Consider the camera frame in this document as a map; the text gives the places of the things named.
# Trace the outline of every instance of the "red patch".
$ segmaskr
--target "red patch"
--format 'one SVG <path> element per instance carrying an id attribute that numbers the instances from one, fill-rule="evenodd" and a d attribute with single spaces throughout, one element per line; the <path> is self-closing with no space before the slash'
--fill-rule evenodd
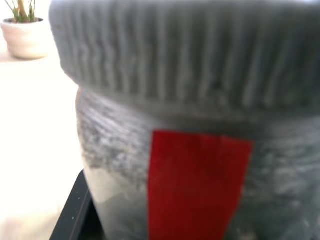
<path id="1" fill-rule="evenodd" d="M 241 198 L 252 146 L 225 136 L 155 131 L 149 240 L 222 240 Z"/>

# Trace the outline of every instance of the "blurry object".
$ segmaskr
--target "blurry object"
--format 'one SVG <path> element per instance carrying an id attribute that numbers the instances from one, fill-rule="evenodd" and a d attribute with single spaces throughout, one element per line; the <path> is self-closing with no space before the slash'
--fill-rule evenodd
<path id="1" fill-rule="evenodd" d="M 48 55 L 45 21 L 36 17 L 36 0 L 31 0 L 26 9 L 24 0 L 12 0 L 13 18 L 4 19 L 0 25 L 9 52 L 22 59 L 39 59 Z"/>

